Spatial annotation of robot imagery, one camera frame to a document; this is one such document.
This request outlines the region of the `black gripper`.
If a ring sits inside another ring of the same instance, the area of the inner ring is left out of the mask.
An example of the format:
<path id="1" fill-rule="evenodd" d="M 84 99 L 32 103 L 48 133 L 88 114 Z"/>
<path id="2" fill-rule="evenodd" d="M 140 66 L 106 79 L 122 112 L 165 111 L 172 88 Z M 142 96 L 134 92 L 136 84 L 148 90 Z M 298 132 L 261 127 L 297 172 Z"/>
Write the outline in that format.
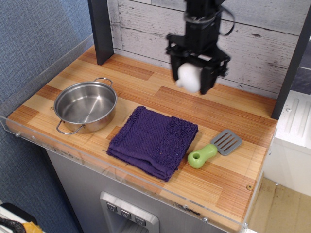
<path id="1" fill-rule="evenodd" d="M 170 55 L 173 79 L 177 81 L 178 69 L 184 63 L 192 63 L 202 68 L 200 94 L 205 95 L 214 87 L 219 76 L 228 72 L 229 55 L 218 48 L 221 17 L 210 20 L 186 20 L 184 35 L 168 34 L 166 53 Z"/>

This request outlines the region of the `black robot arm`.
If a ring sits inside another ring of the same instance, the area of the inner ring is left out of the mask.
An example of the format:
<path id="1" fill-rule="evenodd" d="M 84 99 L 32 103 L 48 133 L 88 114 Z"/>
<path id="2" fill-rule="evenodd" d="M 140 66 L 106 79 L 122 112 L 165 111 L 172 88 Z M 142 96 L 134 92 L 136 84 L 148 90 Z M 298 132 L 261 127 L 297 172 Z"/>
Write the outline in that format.
<path id="1" fill-rule="evenodd" d="M 222 0 L 188 0 L 184 12 L 184 35 L 168 34 L 166 53 L 170 56 L 176 86 L 206 94 L 219 76 L 228 71 L 230 56 L 217 46 Z"/>

